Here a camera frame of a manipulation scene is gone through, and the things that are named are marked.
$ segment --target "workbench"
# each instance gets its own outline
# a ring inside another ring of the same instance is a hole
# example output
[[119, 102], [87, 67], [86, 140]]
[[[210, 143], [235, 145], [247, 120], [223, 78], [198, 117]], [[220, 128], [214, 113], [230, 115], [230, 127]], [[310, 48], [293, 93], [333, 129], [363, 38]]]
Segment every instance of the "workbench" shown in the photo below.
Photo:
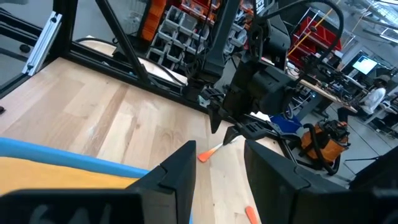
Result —
[[[297, 72], [291, 72], [291, 73], [287, 73], [287, 75], [293, 79], [296, 80], [298, 79], [298, 73]], [[312, 85], [311, 83], [309, 83], [306, 80], [301, 80], [300, 84], [317, 92], [317, 94], [315, 95], [314, 98], [312, 98], [310, 100], [309, 103], [307, 103], [301, 110], [300, 112], [298, 112], [298, 114], [296, 115], [298, 120], [303, 120], [304, 117], [306, 117], [306, 115], [308, 115], [309, 113], [311, 113], [311, 111], [313, 111], [323, 100], [330, 100], [334, 103], [337, 103], [341, 106], [344, 106], [345, 108], [348, 108], [350, 111], [357, 113], [356, 109], [353, 108], [352, 106], [347, 106], [343, 103], [343, 101], [341, 99], [339, 99], [337, 96], [332, 95], [330, 93], [328, 93], [327, 91], [321, 89], [319, 86], [316, 85]]]
[[[84, 42], [110, 55], [114, 47]], [[142, 61], [146, 69], [171, 80]], [[185, 77], [173, 73], [185, 82]], [[0, 100], [0, 137], [39, 144], [151, 170], [188, 140], [197, 153], [221, 143], [222, 122], [211, 134], [207, 114], [58, 58]], [[258, 140], [283, 155], [277, 142]], [[244, 208], [255, 208], [244, 166], [244, 139], [197, 163], [194, 223], [249, 223]]]

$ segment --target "red storage shelf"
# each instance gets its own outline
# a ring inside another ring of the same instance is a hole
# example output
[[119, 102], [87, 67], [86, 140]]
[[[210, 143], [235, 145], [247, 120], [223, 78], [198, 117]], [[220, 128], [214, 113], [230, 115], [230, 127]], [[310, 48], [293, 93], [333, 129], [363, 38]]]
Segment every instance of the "red storage shelf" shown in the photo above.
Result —
[[[333, 43], [333, 41], [335, 40], [336, 35], [334, 33], [330, 32], [327, 29], [325, 29], [325, 31], [326, 31], [326, 44], [327, 44], [327, 46], [330, 46], [331, 43]], [[338, 51], [342, 50], [341, 41], [340, 40], [338, 40], [338, 43], [337, 43], [337, 45], [335, 47], [335, 50], [338, 50]]]
[[[308, 33], [310, 31], [309, 27], [315, 26], [317, 24], [317, 21], [311, 22], [311, 20], [312, 20], [311, 17], [305, 18], [305, 20], [300, 25], [300, 33], [302, 33], [302, 32]], [[329, 31], [328, 29], [324, 28], [323, 26], [319, 25], [317, 27], [317, 31], [312, 32], [307, 38], [312, 39], [318, 45], [321, 45], [323, 48], [327, 48], [330, 46], [330, 44], [336, 38], [336, 35], [334, 33], [332, 33], [331, 31]], [[337, 46], [334, 48], [334, 50], [341, 50], [340, 40], [339, 40]]]
[[[297, 35], [293, 36], [293, 43], [297, 44], [298, 43], [299, 37]], [[315, 54], [317, 52], [317, 45], [313, 43], [311, 40], [305, 39], [298, 47], [296, 50], [301, 50], [306, 52], [307, 54], [313, 53]]]
[[305, 52], [296, 49], [288, 56], [289, 61], [294, 64], [297, 68], [302, 68], [304, 66], [303, 58], [307, 56]]

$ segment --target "gray storage bin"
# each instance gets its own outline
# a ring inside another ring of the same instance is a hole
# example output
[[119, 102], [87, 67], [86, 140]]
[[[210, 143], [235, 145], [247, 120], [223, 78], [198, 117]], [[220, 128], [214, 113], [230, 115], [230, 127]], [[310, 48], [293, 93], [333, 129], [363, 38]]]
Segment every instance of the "gray storage bin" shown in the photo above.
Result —
[[149, 49], [147, 53], [147, 58], [153, 60], [154, 62], [161, 64], [163, 61], [164, 53], [157, 49]]
[[236, 23], [232, 24], [232, 30], [236, 31], [236, 32], [241, 32], [243, 30], [243, 27], [237, 25]]
[[183, 51], [184, 51], [184, 49], [173, 44], [167, 49], [167, 55], [172, 57], [172, 59], [170, 59], [170, 60], [172, 60], [173, 62], [179, 62], [181, 60]]
[[180, 22], [180, 25], [188, 30], [193, 30], [197, 24], [198, 21], [187, 13], [184, 13]]
[[[205, 46], [203, 45], [203, 42], [200, 43], [199, 48], [198, 48], [198, 54], [205, 49]], [[187, 47], [187, 52], [190, 52], [191, 54], [194, 54], [197, 52], [197, 47], [196, 45], [191, 44], [189, 47]]]
[[175, 62], [172, 60], [171, 57], [163, 58], [162, 63], [160, 63], [163, 67], [168, 68], [170, 70], [174, 69]]
[[183, 32], [177, 33], [173, 42], [181, 48], [188, 47], [191, 44], [191, 38], [189, 35]]
[[184, 12], [182, 12], [179, 8], [175, 6], [171, 6], [169, 11], [167, 11], [165, 22], [170, 26], [177, 28], [178, 25], [182, 22], [182, 18], [184, 17]]
[[234, 34], [234, 36], [231, 39], [231, 44], [237, 47], [242, 47], [247, 39], [248, 39], [247, 32], [245, 29], [243, 29], [241, 32]]
[[188, 63], [193, 63], [194, 62], [194, 54], [190, 53], [188, 51], [182, 52], [182, 62], [181, 65], [184, 65], [185, 67], [187, 66]]
[[163, 22], [159, 27], [158, 34], [160, 38], [171, 41], [177, 34], [177, 28], [167, 22]]
[[234, 37], [235, 33], [236, 31], [231, 29], [228, 34], [228, 40], [231, 40]]
[[[205, 25], [204, 33], [202, 33], [202, 35], [200, 36], [200, 42], [207, 40], [209, 33], [210, 33], [210, 28], [208, 27], [208, 25]], [[195, 40], [199, 40], [199, 33], [197, 34], [193, 33], [192, 38], [194, 38]]]
[[180, 62], [180, 59], [175, 58], [175, 57], [173, 57], [171, 55], [167, 55], [167, 59], [171, 60], [174, 63], [179, 63]]
[[232, 53], [232, 51], [234, 50], [235, 46], [232, 45], [229, 41], [227, 43], [225, 43], [225, 47], [224, 47], [224, 54], [229, 55]]
[[170, 41], [168, 41], [168, 40], [169, 40], [169, 38], [164, 38], [163, 34], [156, 34], [154, 40], [152, 41], [152, 45], [151, 45], [151, 46], [156, 46], [156, 47], [151, 47], [151, 48], [155, 48], [157, 50], [160, 50], [161, 52], [165, 52], [166, 45], [168, 43], [170, 43]]
[[189, 36], [189, 37], [192, 37], [192, 36], [193, 36], [193, 31], [192, 31], [192, 30], [188, 30], [188, 29], [185, 28], [185, 27], [179, 27], [178, 31], [181, 32], [181, 33], [183, 33], [183, 34], [186, 34], [186, 35]]

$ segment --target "yellow cloth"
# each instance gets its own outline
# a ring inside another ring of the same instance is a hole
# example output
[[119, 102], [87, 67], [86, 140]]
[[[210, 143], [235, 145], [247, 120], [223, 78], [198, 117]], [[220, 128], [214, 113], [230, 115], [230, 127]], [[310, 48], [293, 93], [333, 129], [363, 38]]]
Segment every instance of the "yellow cloth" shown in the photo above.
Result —
[[137, 179], [0, 157], [0, 195], [20, 189], [125, 189]]

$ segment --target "ceiling light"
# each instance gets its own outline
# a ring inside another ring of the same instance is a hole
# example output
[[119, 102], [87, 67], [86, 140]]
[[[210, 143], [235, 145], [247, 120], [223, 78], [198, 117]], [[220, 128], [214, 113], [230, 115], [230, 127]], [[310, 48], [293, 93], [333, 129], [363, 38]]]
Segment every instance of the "ceiling light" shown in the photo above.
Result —
[[386, 39], [386, 40], [390, 40], [390, 41], [392, 41], [392, 42], [398, 44], [398, 40], [395, 40], [395, 39], [393, 39], [393, 38], [391, 38], [391, 37], [387, 37], [387, 36], [382, 35], [382, 34], [380, 34], [380, 37], [383, 38], [383, 39]]
[[378, 0], [379, 2], [384, 2], [384, 3], [388, 3], [388, 4], [396, 4], [398, 5], [398, 1], [396, 0]]

